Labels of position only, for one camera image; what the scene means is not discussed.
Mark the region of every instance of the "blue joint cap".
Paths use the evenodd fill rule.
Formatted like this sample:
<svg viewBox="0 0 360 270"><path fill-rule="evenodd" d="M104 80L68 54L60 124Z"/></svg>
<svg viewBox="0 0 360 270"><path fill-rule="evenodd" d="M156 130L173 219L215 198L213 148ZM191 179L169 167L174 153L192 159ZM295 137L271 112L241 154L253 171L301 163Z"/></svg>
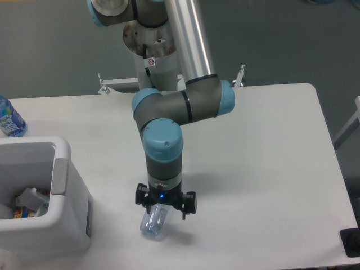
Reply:
<svg viewBox="0 0 360 270"><path fill-rule="evenodd" d="M145 127L142 145L152 160L170 163L177 159L184 147L180 126L168 118L157 118Z"/></svg>
<svg viewBox="0 0 360 270"><path fill-rule="evenodd" d="M145 88L145 89L137 92L136 95L133 97L132 104L131 104L131 106L133 108L133 114L135 114L137 105L139 105L140 102L144 98L148 97L149 95L162 95L162 94L160 93L159 90L154 89L154 88Z"/></svg>
<svg viewBox="0 0 360 270"><path fill-rule="evenodd" d="M223 114L230 113L235 107L235 93L234 90L231 88L230 82L228 82L227 80L222 80L221 87L221 102L217 117Z"/></svg>
<svg viewBox="0 0 360 270"><path fill-rule="evenodd" d="M95 11L92 7L92 4L91 4L91 0L87 0L86 3L88 4L88 9L89 9L89 12L91 14L91 17L92 17L92 20L94 21L94 23L96 24L96 26L98 27L105 27L104 24L102 24L100 22L100 20L98 19L98 17L96 16L95 14Z"/></svg>

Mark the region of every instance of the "metal arm tube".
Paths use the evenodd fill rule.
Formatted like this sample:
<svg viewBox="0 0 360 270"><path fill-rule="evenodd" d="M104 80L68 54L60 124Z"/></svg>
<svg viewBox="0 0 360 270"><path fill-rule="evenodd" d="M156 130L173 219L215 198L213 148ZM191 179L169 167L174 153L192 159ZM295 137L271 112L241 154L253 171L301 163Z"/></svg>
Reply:
<svg viewBox="0 0 360 270"><path fill-rule="evenodd" d="M165 0L185 82L216 74L197 0Z"/></svg>

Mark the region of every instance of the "silver cylinder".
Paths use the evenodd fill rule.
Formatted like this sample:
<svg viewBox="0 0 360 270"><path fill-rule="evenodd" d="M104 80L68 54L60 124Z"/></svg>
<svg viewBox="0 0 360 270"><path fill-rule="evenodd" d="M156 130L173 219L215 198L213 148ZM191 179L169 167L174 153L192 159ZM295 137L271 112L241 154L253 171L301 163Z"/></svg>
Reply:
<svg viewBox="0 0 360 270"><path fill-rule="evenodd" d="M198 0L165 0L185 82L216 74Z"/></svg>
<svg viewBox="0 0 360 270"><path fill-rule="evenodd" d="M128 0L91 0L93 7L105 16L118 16L128 6Z"/></svg>

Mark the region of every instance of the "white table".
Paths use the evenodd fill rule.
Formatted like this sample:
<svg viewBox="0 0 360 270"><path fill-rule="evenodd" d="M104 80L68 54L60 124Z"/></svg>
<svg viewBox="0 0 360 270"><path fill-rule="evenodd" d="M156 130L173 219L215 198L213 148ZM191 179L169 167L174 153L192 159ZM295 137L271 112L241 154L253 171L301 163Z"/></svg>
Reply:
<svg viewBox="0 0 360 270"><path fill-rule="evenodd" d="M197 214L173 211L156 241L141 235L145 156L132 94L13 100L26 136L59 135L95 203L81 254L17 256L11 269L290 269L359 263L339 231L357 226L315 89L235 89L228 115L182 127L183 190Z"/></svg>

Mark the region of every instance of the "water bottle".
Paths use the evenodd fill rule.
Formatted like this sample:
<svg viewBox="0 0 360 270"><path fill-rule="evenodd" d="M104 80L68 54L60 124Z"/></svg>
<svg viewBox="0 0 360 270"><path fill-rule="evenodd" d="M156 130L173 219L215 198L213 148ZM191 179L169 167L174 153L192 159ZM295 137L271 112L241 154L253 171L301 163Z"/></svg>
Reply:
<svg viewBox="0 0 360 270"><path fill-rule="evenodd" d="M150 214L146 211L140 224L140 231L148 236L156 237L159 235L163 227L165 218L167 217L169 205L155 204L151 207Z"/></svg>
<svg viewBox="0 0 360 270"><path fill-rule="evenodd" d="M20 137L26 132L26 123L11 105L11 102L0 95L0 129L6 136Z"/></svg>

